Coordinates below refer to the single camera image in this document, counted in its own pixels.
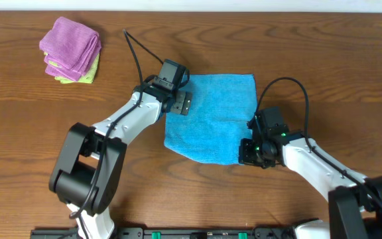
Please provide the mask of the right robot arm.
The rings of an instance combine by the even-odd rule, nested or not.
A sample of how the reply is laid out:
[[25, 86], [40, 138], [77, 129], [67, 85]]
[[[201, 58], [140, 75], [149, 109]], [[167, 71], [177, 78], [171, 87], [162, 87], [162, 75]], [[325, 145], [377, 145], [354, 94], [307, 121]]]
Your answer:
[[277, 107], [247, 122], [239, 163], [268, 169], [277, 165], [299, 174], [328, 202], [329, 220], [292, 227], [292, 238], [382, 238], [382, 177], [369, 178], [327, 154], [303, 131], [291, 131]]

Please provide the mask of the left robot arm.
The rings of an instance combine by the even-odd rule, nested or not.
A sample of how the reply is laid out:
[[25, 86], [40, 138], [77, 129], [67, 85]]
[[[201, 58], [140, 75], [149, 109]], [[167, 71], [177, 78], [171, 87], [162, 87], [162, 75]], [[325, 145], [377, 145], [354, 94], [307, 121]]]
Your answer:
[[68, 131], [49, 180], [49, 189], [71, 211], [78, 238], [111, 238], [115, 225], [108, 206], [117, 190], [127, 146], [163, 114], [187, 115], [192, 94], [185, 66], [165, 60], [133, 90], [130, 100], [105, 120]]

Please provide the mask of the blue cloth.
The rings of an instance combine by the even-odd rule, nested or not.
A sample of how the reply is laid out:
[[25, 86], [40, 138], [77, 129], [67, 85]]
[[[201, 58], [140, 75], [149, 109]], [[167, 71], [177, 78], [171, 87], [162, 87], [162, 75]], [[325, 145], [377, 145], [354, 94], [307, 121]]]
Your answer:
[[184, 90], [192, 93], [188, 115], [166, 115], [164, 146], [198, 163], [237, 164], [241, 140], [252, 134], [254, 75], [193, 74]]

